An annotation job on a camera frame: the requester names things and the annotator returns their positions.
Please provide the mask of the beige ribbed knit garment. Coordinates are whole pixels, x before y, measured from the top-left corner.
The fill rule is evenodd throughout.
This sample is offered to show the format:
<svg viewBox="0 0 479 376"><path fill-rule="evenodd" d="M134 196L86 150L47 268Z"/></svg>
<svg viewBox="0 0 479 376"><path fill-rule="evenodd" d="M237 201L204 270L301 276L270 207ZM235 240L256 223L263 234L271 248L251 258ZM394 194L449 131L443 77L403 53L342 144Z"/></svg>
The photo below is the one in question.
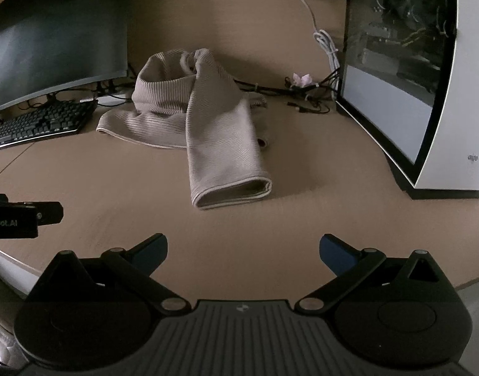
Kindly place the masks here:
<svg viewBox="0 0 479 376"><path fill-rule="evenodd" d="M208 49L161 52L139 71L132 102L105 112L96 130L133 144L184 149L191 201L200 210L267 197L262 161L265 98L243 92Z"/></svg>

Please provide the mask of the black computer keyboard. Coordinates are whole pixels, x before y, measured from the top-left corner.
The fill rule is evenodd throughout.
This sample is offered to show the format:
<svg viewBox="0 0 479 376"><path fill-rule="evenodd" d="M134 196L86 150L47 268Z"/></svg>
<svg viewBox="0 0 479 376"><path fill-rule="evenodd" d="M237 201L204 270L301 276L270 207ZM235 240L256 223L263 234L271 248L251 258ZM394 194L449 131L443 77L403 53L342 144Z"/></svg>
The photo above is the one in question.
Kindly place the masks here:
<svg viewBox="0 0 479 376"><path fill-rule="evenodd" d="M43 104L37 110L0 125L0 149L27 142L75 134L90 121L97 101Z"/></svg>

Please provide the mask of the white monitor stand base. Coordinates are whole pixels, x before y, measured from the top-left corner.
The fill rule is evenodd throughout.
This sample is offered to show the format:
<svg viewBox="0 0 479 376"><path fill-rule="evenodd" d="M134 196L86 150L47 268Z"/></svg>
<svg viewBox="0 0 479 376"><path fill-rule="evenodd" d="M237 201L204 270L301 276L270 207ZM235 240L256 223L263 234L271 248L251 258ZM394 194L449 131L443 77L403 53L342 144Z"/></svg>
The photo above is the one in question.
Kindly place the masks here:
<svg viewBox="0 0 479 376"><path fill-rule="evenodd" d="M132 101L132 89L124 89L119 92L96 92L95 99L101 107L117 107L123 104L128 104Z"/></svg>

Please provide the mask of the curved black computer monitor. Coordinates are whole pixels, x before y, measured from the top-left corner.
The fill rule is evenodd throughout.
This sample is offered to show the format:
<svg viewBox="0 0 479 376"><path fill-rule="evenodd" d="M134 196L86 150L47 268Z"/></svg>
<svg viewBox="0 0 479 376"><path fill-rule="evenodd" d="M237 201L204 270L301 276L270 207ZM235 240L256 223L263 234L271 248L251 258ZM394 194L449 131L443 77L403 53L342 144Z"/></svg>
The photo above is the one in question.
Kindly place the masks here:
<svg viewBox="0 0 479 376"><path fill-rule="evenodd" d="M127 0L8 0L0 5L0 111L126 75Z"/></svg>

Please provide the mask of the small pink flower ornament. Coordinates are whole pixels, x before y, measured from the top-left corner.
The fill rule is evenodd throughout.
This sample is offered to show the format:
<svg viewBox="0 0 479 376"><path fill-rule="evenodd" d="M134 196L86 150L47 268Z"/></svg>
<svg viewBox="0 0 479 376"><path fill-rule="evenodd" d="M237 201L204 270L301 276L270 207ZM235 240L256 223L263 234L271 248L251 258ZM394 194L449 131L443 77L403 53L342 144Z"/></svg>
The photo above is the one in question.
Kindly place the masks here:
<svg viewBox="0 0 479 376"><path fill-rule="evenodd" d="M312 86L313 84L314 84L314 81L310 74L305 74L300 76L297 73L294 73L292 76L291 86L293 87L305 88L308 86Z"/></svg>

